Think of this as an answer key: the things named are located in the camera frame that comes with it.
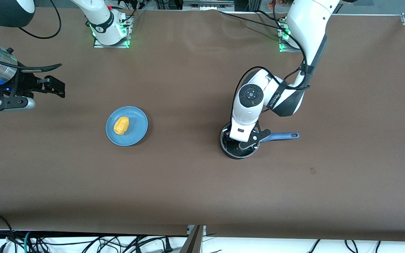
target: table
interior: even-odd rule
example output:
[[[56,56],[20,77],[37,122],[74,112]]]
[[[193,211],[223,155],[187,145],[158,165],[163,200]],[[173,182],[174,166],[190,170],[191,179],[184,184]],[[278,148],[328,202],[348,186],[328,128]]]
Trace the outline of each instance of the table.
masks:
[[[405,240],[399,17],[332,16],[299,111],[261,116],[261,127],[301,137],[231,160],[219,134],[238,79],[256,65],[283,77],[301,61],[278,51],[274,29],[217,11],[148,11],[131,48],[104,49],[80,10],[60,14],[50,40],[0,28],[23,64],[63,63],[47,74],[66,83],[65,99],[36,93],[34,110],[0,113],[0,214],[14,228],[183,234],[206,224],[217,236]],[[53,9],[38,8],[27,30],[56,27]],[[119,147],[105,123],[128,105],[149,130]]]

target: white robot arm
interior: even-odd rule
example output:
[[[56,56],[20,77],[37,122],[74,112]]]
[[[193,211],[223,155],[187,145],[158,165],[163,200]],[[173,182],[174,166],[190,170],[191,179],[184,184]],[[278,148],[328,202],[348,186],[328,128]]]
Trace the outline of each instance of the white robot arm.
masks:
[[[103,45],[113,45],[126,37],[125,13],[109,9],[104,0],[72,0],[84,12],[93,35]],[[0,26],[24,27],[35,13],[33,0],[5,0],[0,3]],[[0,111],[27,110],[35,107],[32,91],[55,93],[65,97],[65,84],[47,76],[35,77],[32,72],[46,72],[61,64],[46,67],[25,67],[12,54],[0,47]]]
[[[71,0],[85,14],[96,39],[103,45],[113,45],[126,37],[126,14],[110,9],[104,0]]]
[[[229,137],[249,142],[262,108],[265,106],[279,116],[293,115],[301,105],[305,88],[314,74],[326,44],[326,24],[340,0],[295,0],[287,16],[288,29],[305,53],[296,80],[285,80],[261,69],[250,73],[235,96]],[[298,48],[297,43],[289,43]]]

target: control button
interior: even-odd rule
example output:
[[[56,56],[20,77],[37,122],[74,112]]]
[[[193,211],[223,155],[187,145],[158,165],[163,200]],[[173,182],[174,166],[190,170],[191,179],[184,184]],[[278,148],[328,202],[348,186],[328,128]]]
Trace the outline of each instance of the control button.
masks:
[[[257,91],[255,89],[249,88],[246,90],[245,96],[249,100],[254,100],[257,97]]]
[[[249,100],[249,99],[247,99],[246,97],[241,97],[241,98],[240,98],[240,103],[241,103],[244,107],[247,107],[247,108],[253,106],[252,101]]]
[[[239,94],[240,96],[243,96],[243,95],[245,94],[246,90],[249,89],[249,88],[251,88],[251,85],[249,85],[249,84],[244,85],[244,86],[240,89],[240,91],[238,92],[238,94]]]
[[[254,99],[254,104],[259,104],[260,102],[262,102],[262,99],[263,99],[263,93],[259,93],[257,95],[257,98]]]

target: yellow food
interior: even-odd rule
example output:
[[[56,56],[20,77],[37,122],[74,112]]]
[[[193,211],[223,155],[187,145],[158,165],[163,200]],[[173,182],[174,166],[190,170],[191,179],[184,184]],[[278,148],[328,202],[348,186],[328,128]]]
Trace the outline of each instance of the yellow food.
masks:
[[[129,127],[129,118],[120,117],[114,125],[114,132],[118,135],[123,135],[126,133],[127,128]]]

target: green cable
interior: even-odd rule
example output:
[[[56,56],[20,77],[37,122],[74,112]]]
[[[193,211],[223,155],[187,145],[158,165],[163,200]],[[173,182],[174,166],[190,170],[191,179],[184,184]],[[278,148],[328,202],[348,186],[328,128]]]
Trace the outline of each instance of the green cable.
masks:
[[[27,239],[29,238],[30,233],[31,233],[30,231],[27,232],[26,236],[24,237],[24,253],[27,253]]]

